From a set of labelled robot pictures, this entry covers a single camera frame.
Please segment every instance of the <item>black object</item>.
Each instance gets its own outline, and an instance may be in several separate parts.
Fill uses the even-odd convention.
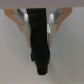
[[[39,75],[48,71],[50,50],[47,44],[46,9],[26,9],[31,26],[31,60],[35,61]]]

